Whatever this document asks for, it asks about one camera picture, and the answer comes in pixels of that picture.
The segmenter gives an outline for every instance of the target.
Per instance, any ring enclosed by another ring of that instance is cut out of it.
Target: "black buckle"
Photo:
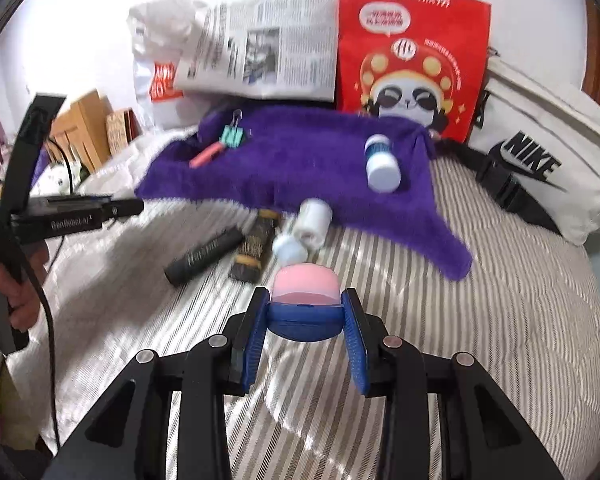
[[[524,188],[509,170],[492,158],[487,158],[475,174],[475,179],[504,211],[514,212],[513,203],[520,192],[524,192]]]

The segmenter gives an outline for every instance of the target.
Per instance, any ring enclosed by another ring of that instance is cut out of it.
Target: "human hand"
[[[44,244],[29,257],[29,262],[40,283],[46,278],[45,264],[49,261],[49,251]],[[35,325],[40,314],[40,300],[29,280],[18,283],[0,264],[0,292],[13,307],[10,316],[11,326],[24,332]]]

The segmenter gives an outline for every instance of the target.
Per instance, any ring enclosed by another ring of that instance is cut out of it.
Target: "purple towel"
[[[240,126],[250,137],[196,170],[189,160],[219,139],[232,110],[200,124],[198,136],[167,146],[154,160],[140,198],[228,199],[253,208],[297,212],[307,198],[331,205],[333,221],[390,238],[418,251],[452,280],[472,257],[436,211],[429,171],[434,147],[427,131],[403,118],[368,118],[321,108],[245,106]],[[402,183],[391,194],[366,184],[365,142],[392,140]]]

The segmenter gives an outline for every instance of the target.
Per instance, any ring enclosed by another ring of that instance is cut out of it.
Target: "white plastic bottle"
[[[384,135],[366,140],[366,181],[376,193],[391,193],[398,189],[402,175],[398,159],[391,152],[391,141]]]

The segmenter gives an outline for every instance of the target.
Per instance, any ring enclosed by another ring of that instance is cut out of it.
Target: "newspaper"
[[[333,101],[338,0],[245,0],[195,13],[174,88]]]

